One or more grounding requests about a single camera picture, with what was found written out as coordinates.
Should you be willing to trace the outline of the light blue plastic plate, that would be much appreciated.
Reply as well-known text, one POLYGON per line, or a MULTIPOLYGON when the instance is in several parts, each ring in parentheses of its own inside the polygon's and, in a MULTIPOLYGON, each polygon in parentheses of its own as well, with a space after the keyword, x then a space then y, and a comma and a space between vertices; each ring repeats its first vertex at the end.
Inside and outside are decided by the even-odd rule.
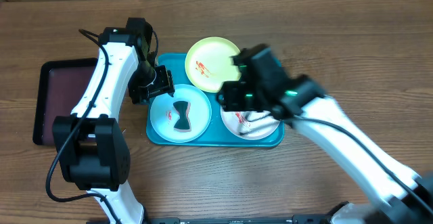
POLYGON ((170 143, 185 143, 198 138, 210 124, 211 108, 206 95, 193 85, 175 85, 174 96, 168 94, 157 96, 150 106, 150 122, 155 132, 170 143), (174 130, 179 119, 173 103, 187 101, 190 103, 190 132, 174 130))

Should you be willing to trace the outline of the yellow-green plastic plate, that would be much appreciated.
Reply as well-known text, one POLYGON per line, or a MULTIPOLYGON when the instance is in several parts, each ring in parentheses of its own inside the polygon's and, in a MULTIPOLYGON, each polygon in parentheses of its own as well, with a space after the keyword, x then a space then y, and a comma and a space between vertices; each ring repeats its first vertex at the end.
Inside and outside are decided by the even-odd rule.
POLYGON ((187 52, 185 72, 197 88, 210 93, 220 90, 225 81, 238 81, 241 74, 232 57, 240 49, 228 39, 207 37, 196 42, 187 52))

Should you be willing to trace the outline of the green and red sponge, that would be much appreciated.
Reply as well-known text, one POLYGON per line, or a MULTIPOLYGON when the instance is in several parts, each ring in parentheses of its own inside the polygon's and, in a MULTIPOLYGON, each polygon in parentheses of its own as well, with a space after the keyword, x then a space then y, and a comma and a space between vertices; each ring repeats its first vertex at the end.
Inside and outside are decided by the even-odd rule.
POLYGON ((191 131, 191 123, 189 119, 190 103, 187 101, 176 101, 173 103, 173 106, 179 115, 179 119, 174 125, 174 130, 179 132, 190 132, 191 131))

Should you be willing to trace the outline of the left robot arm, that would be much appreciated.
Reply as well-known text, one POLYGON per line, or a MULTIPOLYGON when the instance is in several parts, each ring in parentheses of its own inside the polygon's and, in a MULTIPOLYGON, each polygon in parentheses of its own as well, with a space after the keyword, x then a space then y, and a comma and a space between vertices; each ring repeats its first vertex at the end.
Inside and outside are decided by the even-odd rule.
POLYGON ((157 34, 145 18, 129 18, 125 27, 107 27, 100 35, 79 32, 99 47, 99 56, 80 101, 53 122, 57 154, 45 191, 56 202, 95 198, 109 223, 149 223, 127 181, 131 155, 118 117, 126 94, 133 104, 173 96, 173 76, 150 51, 157 34))

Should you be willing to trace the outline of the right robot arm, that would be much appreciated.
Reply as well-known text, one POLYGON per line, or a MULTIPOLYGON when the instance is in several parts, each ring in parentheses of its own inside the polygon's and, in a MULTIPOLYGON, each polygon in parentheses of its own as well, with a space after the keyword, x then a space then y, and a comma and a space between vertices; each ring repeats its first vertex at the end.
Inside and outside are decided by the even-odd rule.
POLYGON ((241 76, 224 82, 217 93, 222 109, 268 111, 322 148, 370 201, 341 203, 322 223, 432 222, 432 178, 420 177, 385 153, 317 82, 305 74, 289 77, 265 44, 231 59, 241 76))

